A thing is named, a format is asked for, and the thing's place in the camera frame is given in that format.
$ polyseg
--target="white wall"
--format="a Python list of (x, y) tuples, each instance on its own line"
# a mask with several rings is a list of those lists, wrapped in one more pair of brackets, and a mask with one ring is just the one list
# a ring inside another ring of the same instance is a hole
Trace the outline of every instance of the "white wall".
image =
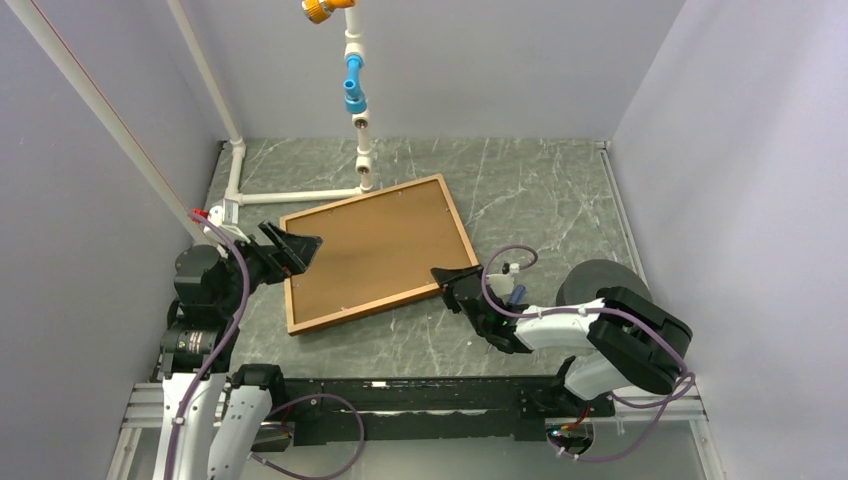
[(848, 477), (848, 2), (689, 0), (613, 139), (729, 478)]
[[(353, 134), (341, 12), (315, 26), (299, 1), (182, 1), (245, 136)], [(164, 3), (147, 5), (211, 113)], [(361, 0), (374, 134), (610, 138), (682, 4)]]
[[(216, 143), (142, 6), (42, 1), (188, 205)], [(0, 3), (0, 477), (106, 475), (188, 234)]]

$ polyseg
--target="wooden border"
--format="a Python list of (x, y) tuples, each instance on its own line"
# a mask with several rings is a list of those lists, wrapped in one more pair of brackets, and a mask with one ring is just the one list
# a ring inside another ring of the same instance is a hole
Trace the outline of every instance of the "wooden border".
[[(445, 201), (447, 202), (448, 208), (450, 209), (451, 216), (453, 216), (453, 221), (456, 224), (456, 229), (459, 232), (459, 237), (462, 240), (462, 244), (465, 246), (465, 252), (468, 254), (468, 260), (471, 265), (477, 265), (479, 262), (477, 261), (477, 255), (474, 254), (474, 249), (471, 248), (471, 240), (468, 239), (468, 234), (465, 231), (465, 225), (462, 224), (462, 220), (459, 218), (459, 212), (456, 209), (456, 204), (453, 201), (453, 197), (450, 195), (450, 191), (448, 190), (447, 183), (445, 182), (445, 177), (442, 174), (436, 174), (425, 178), (420, 178), (418, 180), (414, 180), (412, 182), (407, 182), (401, 185), (396, 185), (394, 187), (390, 187), (384, 190), (380, 190), (377, 192), (367, 193), (365, 195), (359, 195), (356, 197), (348, 198), (345, 200), (340, 200), (338, 202), (333, 202), (327, 205), (322, 205), (320, 207), (310, 208), (309, 210), (304, 210), (302, 212), (294, 213), (291, 215), (286, 215), (285, 217), (280, 218), (280, 226), (283, 230), (286, 230), (286, 222), (290, 220), (294, 220), (300, 217), (305, 217), (312, 215), (317, 212), (321, 212), (324, 210), (332, 210), (349, 203), (359, 202), (371, 197), (375, 197), (378, 195), (386, 195), (392, 192), (396, 192), (398, 190), (404, 190), (410, 187), (414, 187), (416, 185), (420, 185), (422, 183), (437, 181), (439, 182), (439, 186), (442, 188), (442, 193), (445, 196)], [(381, 310), (385, 310), (396, 305), (400, 305), (403, 303), (407, 303), (419, 298), (424, 298), (430, 296), (439, 291), (439, 285), (433, 283), (431, 285), (427, 285), (424, 287), (414, 288), (412, 290), (407, 290), (405, 292), (398, 293), (396, 295), (391, 295), (389, 297), (382, 298), (380, 300), (375, 300), (373, 302), (368, 302), (362, 305), (357, 305), (353, 308), (345, 309), (343, 312), (336, 312), (330, 315), (324, 315), (323, 317), (318, 317), (306, 322), (302, 323), (294, 323), (294, 303), (292, 297), (292, 281), (291, 279), (287, 279), (283, 282), (283, 291), (285, 292), (285, 301), (286, 301), (286, 324), (288, 326), (289, 335), (296, 335), (299, 333), (303, 333), (307, 330), (319, 328), (319, 327), (328, 327), (330, 325), (340, 323), (347, 320), (353, 320), (358, 317), (362, 317), (367, 315), (370, 312), (377, 312)]]

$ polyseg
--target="cork board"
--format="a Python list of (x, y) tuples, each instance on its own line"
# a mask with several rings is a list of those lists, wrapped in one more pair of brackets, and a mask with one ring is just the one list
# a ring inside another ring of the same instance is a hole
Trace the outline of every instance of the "cork board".
[(324, 243), (309, 270), (285, 281), (290, 335), (436, 295), (430, 268), (477, 264), (441, 175), (280, 219)]

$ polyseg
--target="blue pipe fitting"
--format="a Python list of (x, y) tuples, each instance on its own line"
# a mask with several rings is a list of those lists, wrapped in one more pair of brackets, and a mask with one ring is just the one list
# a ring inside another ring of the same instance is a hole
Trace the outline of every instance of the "blue pipe fitting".
[(527, 288), (524, 285), (518, 284), (512, 290), (512, 294), (509, 296), (508, 305), (518, 305), (521, 303), (521, 300), (524, 298), (524, 295), (527, 293)]
[(347, 57), (347, 78), (344, 83), (345, 107), (351, 115), (362, 113), (368, 108), (365, 92), (362, 91), (359, 83), (359, 72), (363, 65), (364, 62), (359, 55), (354, 53)]

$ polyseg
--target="floor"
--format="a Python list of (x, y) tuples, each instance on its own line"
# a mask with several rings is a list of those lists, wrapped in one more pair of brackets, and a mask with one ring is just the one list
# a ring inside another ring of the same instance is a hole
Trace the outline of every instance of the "floor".
[[(607, 258), (633, 268), (594, 141), (402, 138), (377, 140), (374, 148), (376, 187), (444, 175), (481, 262), (508, 243), (539, 250), (537, 266), (519, 277), (528, 303), (552, 305), (569, 270), (584, 260)], [(248, 141), (241, 191), (354, 187), (355, 151), (348, 139)], [(230, 162), (226, 147), (207, 207), (221, 200)], [(246, 206), (239, 226), (258, 233), (263, 220), (316, 205)], [(555, 373), (568, 355), (560, 349), (506, 355), (487, 345), (439, 298), (291, 337), (282, 286), (263, 286), (250, 298), (232, 369), (252, 362), (279, 364), (287, 377), (530, 375)]]

